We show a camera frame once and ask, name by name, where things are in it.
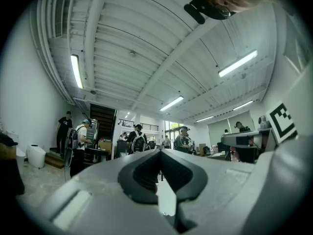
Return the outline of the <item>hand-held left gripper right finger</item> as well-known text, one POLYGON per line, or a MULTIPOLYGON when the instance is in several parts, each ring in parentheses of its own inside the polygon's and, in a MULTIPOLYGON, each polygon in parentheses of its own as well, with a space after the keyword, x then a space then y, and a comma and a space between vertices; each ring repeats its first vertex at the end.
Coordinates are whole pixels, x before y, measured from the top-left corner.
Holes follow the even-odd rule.
POLYGON ((249 213, 241 204, 254 166, 161 149, 161 171, 176 195, 174 227, 182 235, 242 235, 249 213))

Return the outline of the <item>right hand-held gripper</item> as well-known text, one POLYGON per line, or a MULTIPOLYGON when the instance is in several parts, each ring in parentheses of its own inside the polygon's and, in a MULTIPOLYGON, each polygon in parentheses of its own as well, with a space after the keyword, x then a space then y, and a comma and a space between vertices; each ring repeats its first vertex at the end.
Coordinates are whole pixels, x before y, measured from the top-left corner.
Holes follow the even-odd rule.
MULTIPOLYGON (((313 134, 313 64, 310 62, 299 78, 267 112, 267 118, 278 143, 296 132, 300 136, 313 134)), ((270 130, 225 134, 221 142, 236 148, 264 148, 270 130)))

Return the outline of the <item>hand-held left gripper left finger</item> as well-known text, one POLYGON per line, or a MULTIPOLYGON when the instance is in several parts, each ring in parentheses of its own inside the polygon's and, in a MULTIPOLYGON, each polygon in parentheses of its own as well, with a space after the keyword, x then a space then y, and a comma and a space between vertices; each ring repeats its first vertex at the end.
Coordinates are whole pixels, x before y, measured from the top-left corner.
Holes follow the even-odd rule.
POLYGON ((175 235, 160 213, 153 190, 133 179, 134 168, 154 155, 176 156, 156 149, 99 163, 74 176, 47 200, 49 235, 175 235))

